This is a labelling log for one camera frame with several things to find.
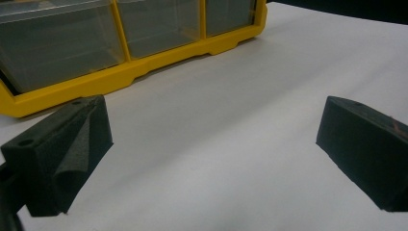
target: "yellow container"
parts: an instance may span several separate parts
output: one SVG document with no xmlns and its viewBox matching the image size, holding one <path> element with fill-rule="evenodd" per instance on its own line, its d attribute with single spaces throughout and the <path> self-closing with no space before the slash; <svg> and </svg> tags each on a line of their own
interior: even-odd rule
<svg viewBox="0 0 408 231">
<path fill-rule="evenodd" d="M 148 1 L 152 2 L 152 5 L 149 5 L 149 11 L 141 11 L 141 15 L 136 15 L 136 17 L 155 16 L 154 13 L 158 13 L 157 22 L 161 22 L 160 16 L 165 19 L 162 22 L 166 22 L 166 17 L 170 13 L 180 12 L 183 8 L 191 8 L 191 6 L 195 5 L 198 8 L 196 13 L 187 11 L 188 14 L 175 15 L 174 22 L 177 23 L 158 25 L 159 30 L 163 30 L 163 32 L 173 30 L 173 34 L 165 35 L 167 38 L 170 36 L 174 36 L 174 38 L 184 36 L 190 40 L 175 39 L 177 42 L 170 42 L 166 46 L 157 47 L 157 49 L 148 50 L 147 52 L 138 53 L 138 51 L 132 51 L 132 49 L 129 49 L 129 47 L 133 46 L 132 41 L 135 41 L 131 38 L 132 33 L 137 35 L 135 37 L 136 43 L 149 42 L 148 39 L 142 40 L 143 33 L 138 34 L 137 31 L 137 28 L 146 29 L 147 25 L 137 24 L 138 22 L 135 21 L 135 28 L 132 28 L 132 25 L 125 19 L 125 17 L 132 17 L 132 15 L 128 14 L 129 12 L 124 12 L 121 8 L 125 6 L 121 4 L 132 4 L 132 0 L 114 0 L 111 4 L 111 10 L 125 62 L 20 94 L 13 92 L 11 88 L 7 87 L 9 85 L 0 80 L 0 114 L 22 117 L 75 98 L 106 94 L 130 86 L 135 78 L 141 77 L 151 70 L 194 56 L 216 55 L 233 49 L 240 41 L 254 38 L 262 33 L 268 10 L 266 0 L 145 0 L 134 1 L 133 4 L 137 5 L 137 8 L 143 8 L 147 5 L 138 5 L 138 2 Z M 167 3 L 165 11 L 155 7 L 155 3 L 163 1 Z M 235 1 L 240 2 L 240 6 L 236 5 Z M 198 24 L 190 19 L 184 19 L 183 21 L 183 17 L 194 17 L 194 14 L 197 16 Z"/>
</svg>

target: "white tabletop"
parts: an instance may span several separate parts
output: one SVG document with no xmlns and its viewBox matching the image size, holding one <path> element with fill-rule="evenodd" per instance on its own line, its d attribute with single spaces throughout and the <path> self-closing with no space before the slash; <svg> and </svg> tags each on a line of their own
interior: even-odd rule
<svg viewBox="0 0 408 231">
<path fill-rule="evenodd" d="M 115 145 L 27 231 L 405 230 L 315 142 L 327 95 L 408 122 L 408 26 L 268 8 L 257 38 L 106 95 Z M 0 143 L 53 111 L 1 115 Z"/>
</svg>

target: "yellow organizer case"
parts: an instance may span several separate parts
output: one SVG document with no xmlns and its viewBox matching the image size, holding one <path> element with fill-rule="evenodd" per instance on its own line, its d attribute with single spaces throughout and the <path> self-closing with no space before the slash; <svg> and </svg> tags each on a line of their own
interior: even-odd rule
<svg viewBox="0 0 408 231">
<path fill-rule="evenodd" d="M 138 57 L 138 55 L 132 55 L 132 52 L 129 50 L 129 41 L 126 38 L 125 25 L 122 24 L 124 23 L 124 17 L 121 15 L 122 10 L 120 4 L 121 2 L 126 3 L 127 1 L 132 2 L 132 0 L 114 0 L 111 4 L 118 37 L 123 50 L 123 63 L 49 87 L 31 90 L 17 95 L 14 95 L 12 91 L 8 89 L 7 85 L 0 80 L 0 114 L 22 117 L 75 98 L 106 94 L 130 86 L 136 78 L 141 77 L 151 70 L 174 64 L 194 56 L 204 54 L 216 55 L 233 49 L 239 42 L 254 38 L 262 33 L 265 28 L 268 10 L 266 0 L 252 0 L 251 4 L 254 5 L 253 23 L 238 29 L 222 32 L 217 27 L 207 28 L 208 21 L 206 19 L 206 15 L 208 15 L 206 7 L 210 6 L 209 2 L 212 2 L 212 8 L 219 8 L 222 7 L 219 4 L 220 0 L 197 0 L 199 1 L 199 20 L 197 27 L 199 28 L 199 33 L 196 33 L 198 37 L 194 41 L 176 48 L 159 51 L 159 53 L 153 52 L 152 54 Z"/>
</svg>

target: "dark background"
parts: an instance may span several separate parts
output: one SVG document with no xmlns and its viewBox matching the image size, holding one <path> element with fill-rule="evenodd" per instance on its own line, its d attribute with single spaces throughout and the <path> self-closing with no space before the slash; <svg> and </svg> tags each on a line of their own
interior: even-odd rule
<svg viewBox="0 0 408 231">
<path fill-rule="evenodd" d="M 316 10 L 371 20 L 408 24 L 408 9 L 396 0 L 267 0 Z"/>
</svg>

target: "white surface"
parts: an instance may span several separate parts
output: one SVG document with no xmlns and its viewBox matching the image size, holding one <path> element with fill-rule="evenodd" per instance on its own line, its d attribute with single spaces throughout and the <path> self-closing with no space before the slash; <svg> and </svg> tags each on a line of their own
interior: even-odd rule
<svg viewBox="0 0 408 231">
<path fill-rule="evenodd" d="M 258 38 L 107 95 L 115 145 L 27 230 L 405 230 L 315 141 L 327 95 L 408 122 L 408 27 L 268 8 Z M 0 143 L 43 117 L 1 116 Z"/>
</svg>

